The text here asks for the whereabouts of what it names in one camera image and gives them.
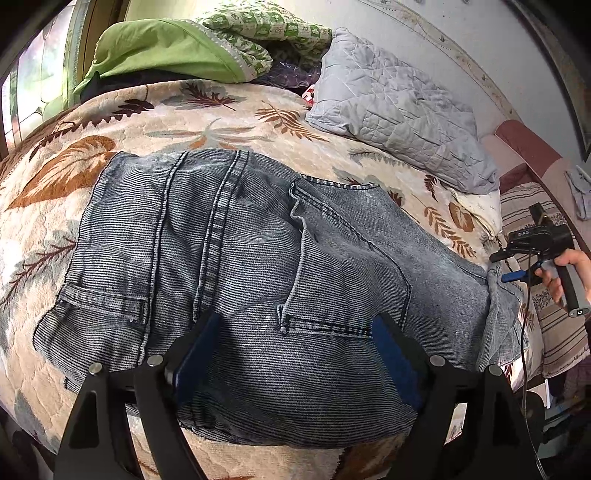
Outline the person's right hand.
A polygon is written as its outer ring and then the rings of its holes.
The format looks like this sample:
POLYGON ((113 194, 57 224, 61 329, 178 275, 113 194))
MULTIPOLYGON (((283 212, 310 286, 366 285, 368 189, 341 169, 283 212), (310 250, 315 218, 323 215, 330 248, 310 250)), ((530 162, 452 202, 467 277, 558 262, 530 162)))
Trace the person's right hand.
MULTIPOLYGON (((587 301, 591 301, 591 261, 588 255, 581 250, 566 249, 560 256, 554 259, 558 266, 573 265, 585 288, 587 301)), ((557 305, 562 303, 564 295, 562 283, 559 278, 553 278, 552 274, 539 268, 535 274, 542 279, 550 297, 557 305)))

